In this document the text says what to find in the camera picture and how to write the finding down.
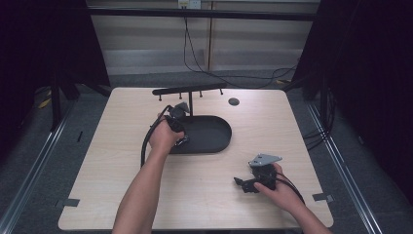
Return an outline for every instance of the light wood table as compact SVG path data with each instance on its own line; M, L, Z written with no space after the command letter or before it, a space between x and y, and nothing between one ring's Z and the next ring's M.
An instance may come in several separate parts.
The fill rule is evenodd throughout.
M152 95L153 89L117 88L102 114L89 151L70 193L80 199L65 207L63 230L111 229L118 206L139 171L140 149L157 113L183 100ZM154 230L285 229L298 227L292 216L262 194L243 193L234 176L253 178L248 161L258 153L282 156L284 173L307 206L326 226L333 219L288 103L281 91L218 90L194 93L194 115L215 115L232 128L229 146L215 154L169 155L162 178ZM230 105L229 98L240 104Z

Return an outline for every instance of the hand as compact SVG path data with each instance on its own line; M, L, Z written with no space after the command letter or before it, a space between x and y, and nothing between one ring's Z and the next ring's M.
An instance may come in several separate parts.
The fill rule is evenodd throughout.
M164 116L161 117L160 121L152 133L152 136L149 138L149 144L152 149L164 149L169 152L175 143L184 137L184 134L183 132L176 133L172 131Z
M282 167L277 163L274 163L273 165L274 168L276 168L277 173L282 174ZM277 178L287 180L287 178L282 175L277 175ZM271 190L259 182L255 182L254 187L259 192L269 197L278 207L287 212L291 213L294 210L304 206L297 194L295 194L290 187L282 182L276 181L275 190Z

